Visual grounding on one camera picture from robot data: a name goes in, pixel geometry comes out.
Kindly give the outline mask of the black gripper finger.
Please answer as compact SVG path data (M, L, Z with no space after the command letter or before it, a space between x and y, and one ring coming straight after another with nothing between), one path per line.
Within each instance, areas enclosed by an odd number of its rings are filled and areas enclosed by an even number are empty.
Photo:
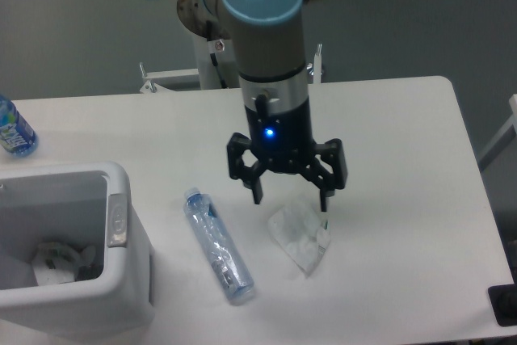
M309 159L303 165L301 175L319 190L320 209L328 210L328 199L346 186L348 170L343 142L334 138L325 143L313 143Z
M241 133L234 133L226 146L229 177L241 180L244 187L252 192L255 204L260 204L263 189L260 177L265 171L265 164L257 159L252 166L247 166L243 155L250 151L254 155L252 140Z

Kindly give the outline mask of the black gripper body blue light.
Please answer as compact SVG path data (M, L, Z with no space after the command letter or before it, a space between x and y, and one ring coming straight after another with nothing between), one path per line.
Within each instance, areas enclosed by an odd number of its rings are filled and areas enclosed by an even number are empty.
M256 157L250 172L303 175L317 165L306 82L243 80L242 95Z

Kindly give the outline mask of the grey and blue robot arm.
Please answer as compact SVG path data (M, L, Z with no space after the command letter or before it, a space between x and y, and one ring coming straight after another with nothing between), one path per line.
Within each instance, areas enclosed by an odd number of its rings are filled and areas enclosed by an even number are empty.
M233 42L249 134L227 145L229 176L263 197L266 171L301 175L321 204L347 181L343 143L313 139L306 73L303 5L312 0L200 0Z

